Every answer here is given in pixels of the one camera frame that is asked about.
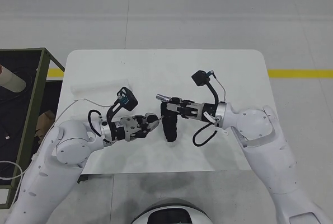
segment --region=black handle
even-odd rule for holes
[[[164,130],[165,138],[168,142],[174,142],[177,138],[177,112],[167,109],[167,103],[162,102],[161,106],[161,116],[163,116],[162,128]]]

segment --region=green metal frame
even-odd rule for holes
[[[21,143],[18,149],[18,155],[16,161],[16,163],[19,164],[23,170],[26,170],[30,163],[30,155],[35,136],[37,120],[39,117],[39,109],[43,98],[44,86],[46,83],[50,61],[52,61],[56,66],[58,66],[58,68],[60,68],[64,72],[64,67],[45,48],[0,49],[0,52],[28,51],[28,50],[33,50],[33,51],[40,50],[41,56],[39,59],[39,65],[37,69],[35,83],[33,85],[32,95],[28,107],[25,126],[23,128]],[[18,173],[19,169],[15,167],[13,176],[18,175]],[[15,197],[19,181],[20,178],[16,178],[12,180],[11,185],[0,185],[0,189],[9,189],[7,201],[5,204],[0,204],[0,209],[10,208],[13,198]]]

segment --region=paper roll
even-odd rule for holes
[[[0,65],[0,86],[12,92],[22,92],[26,88],[26,82]]]

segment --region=gray floor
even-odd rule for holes
[[[0,0],[0,48],[256,49],[270,69],[333,69],[333,0]],[[333,79],[271,79],[300,182],[333,219]],[[125,223],[162,198],[214,223],[275,223],[252,171],[117,174],[76,185],[52,223]],[[7,211],[0,211],[0,223]]]

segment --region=black cable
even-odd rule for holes
[[[92,113],[97,113],[99,116],[101,116],[101,113],[97,110],[90,110],[88,113],[88,122],[89,122],[89,126],[92,129],[92,131],[99,137],[101,137],[101,134],[94,128],[93,124],[92,124],[92,118],[91,115]],[[103,139],[104,142],[109,143],[109,141],[107,139]]]
[[[209,126],[211,126],[211,125],[213,125],[213,123],[208,123],[207,125],[205,125],[205,126],[203,126],[202,128],[200,128],[200,129],[194,134],[194,136],[193,136],[193,144],[194,144],[195,146],[197,146],[197,147],[203,146],[203,145],[205,145],[206,143],[208,143],[213,137],[215,137],[215,135],[216,135],[216,133],[217,133],[217,130],[215,130],[214,133],[213,133],[208,139],[206,139],[206,141],[204,141],[203,143],[201,143],[201,144],[197,144],[196,141],[195,141],[196,136],[197,136],[198,134],[200,134],[200,132],[202,132],[204,129],[206,129],[207,127],[209,127]]]
[[[215,98],[215,107],[217,108],[217,105],[218,105],[218,95],[217,95],[217,92],[212,87],[212,85],[210,84],[210,82],[207,82],[206,85],[210,89],[210,91],[212,92],[213,97]]]

